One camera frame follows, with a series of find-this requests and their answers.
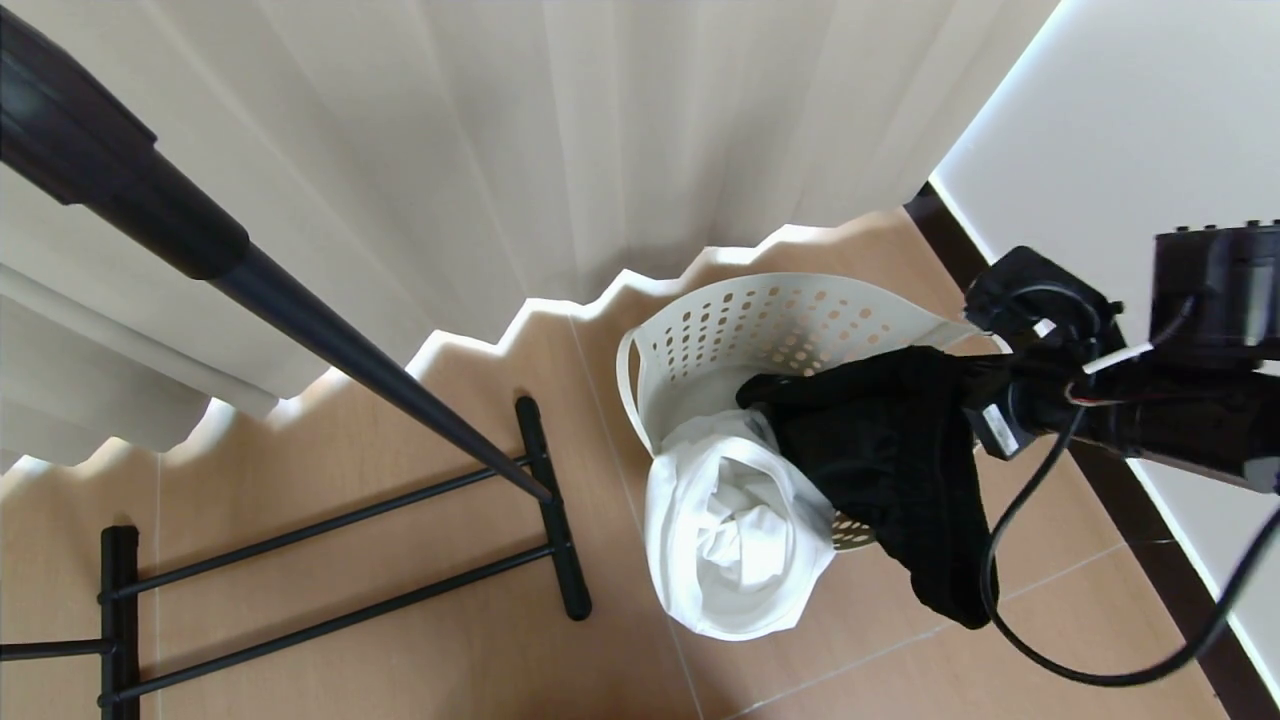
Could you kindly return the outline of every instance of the white label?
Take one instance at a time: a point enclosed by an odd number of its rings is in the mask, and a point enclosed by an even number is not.
[[[1000,443],[1000,448],[1005,451],[1005,455],[1018,452],[1014,430],[1009,429],[1009,423],[1005,421],[1005,415],[1000,411],[1000,407],[996,407],[995,404],[983,407],[982,418],[987,420],[987,427],[996,436],[996,442]]]

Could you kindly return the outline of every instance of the perforated plastic basket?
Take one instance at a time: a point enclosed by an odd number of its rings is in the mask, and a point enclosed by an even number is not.
[[[618,345],[617,379],[631,427],[652,455],[690,418],[736,407],[758,373],[809,375],[908,345],[977,332],[873,284],[810,273],[732,278],[673,300]],[[640,372],[631,387],[631,343]]]

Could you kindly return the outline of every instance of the black baseboard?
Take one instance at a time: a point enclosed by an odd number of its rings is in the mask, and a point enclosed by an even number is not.
[[[987,260],[932,186],[925,184],[906,204],[906,213],[961,290],[987,269]],[[1215,598],[1181,546],[1174,542],[1142,483],[1124,460],[1102,448],[1071,443],[1071,457],[1129,543],[1183,637],[1194,634],[1212,611]],[[1152,662],[1157,660],[1161,659],[1153,657]],[[1230,628],[1201,656],[1199,664],[1229,717],[1280,720],[1280,707]]]

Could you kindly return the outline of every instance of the black cloth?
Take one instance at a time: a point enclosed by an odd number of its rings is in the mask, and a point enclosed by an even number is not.
[[[960,357],[906,347],[808,378],[756,375],[737,404],[762,410],[782,455],[876,530],[920,602],[978,629],[991,620],[978,591],[991,533],[960,410],[963,373]],[[995,579],[992,589],[998,597]]]

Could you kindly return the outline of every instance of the floor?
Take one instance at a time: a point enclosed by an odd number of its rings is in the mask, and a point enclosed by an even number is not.
[[[774,270],[851,275],[945,316],[961,306],[900,210],[772,245],[746,265],[698,263],[685,287]],[[1225,716],[1196,666],[1130,691],[1059,680],[993,629],[969,632],[922,607],[906,573],[876,546],[836,559],[794,630],[723,643],[668,621],[640,534],[648,455],[617,398],[613,357],[621,334],[669,297],[623,287],[596,313],[530,314],[504,355],[444,342],[424,363],[425,384],[504,450],[520,450],[512,402],[538,398],[595,600],[589,620],[564,618],[543,560],[147,696],[143,717]],[[108,524],[140,528],[148,574],[475,466],[334,375],[266,421],[216,420],[164,456],[109,447],[76,469],[10,471],[0,505],[5,642],[96,634],[97,534]],[[1007,464],[979,454],[988,512],[1046,450]],[[539,542],[535,503],[493,479],[164,587],[141,601],[143,676]],[[1000,561],[1010,623],[1068,665],[1130,670],[1180,643],[1070,460],[1024,510]],[[0,716],[93,717],[97,673],[95,657],[5,664]]]

